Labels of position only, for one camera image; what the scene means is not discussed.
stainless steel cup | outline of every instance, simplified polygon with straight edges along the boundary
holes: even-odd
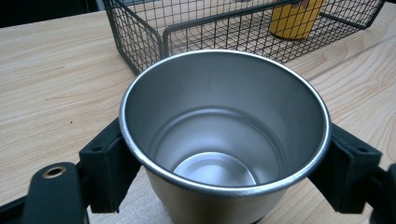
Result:
[[[330,142],[307,81],[263,57],[200,50],[131,84],[120,126],[176,223],[252,223],[306,177]]]

black bracket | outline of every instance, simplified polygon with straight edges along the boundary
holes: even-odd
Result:
[[[88,205],[94,213],[118,212],[141,166],[118,119],[79,156],[77,165],[61,162],[38,171],[26,197],[0,207],[0,223],[88,223]],[[380,158],[378,150],[333,125],[327,155],[309,179],[335,211],[358,214],[369,203],[371,223],[396,223],[396,164],[385,172]]]

yellow object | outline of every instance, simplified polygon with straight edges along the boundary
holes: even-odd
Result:
[[[275,7],[270,32],[287,39],[307,38],[323,3],[324,0],[304,0],[298,5]]]

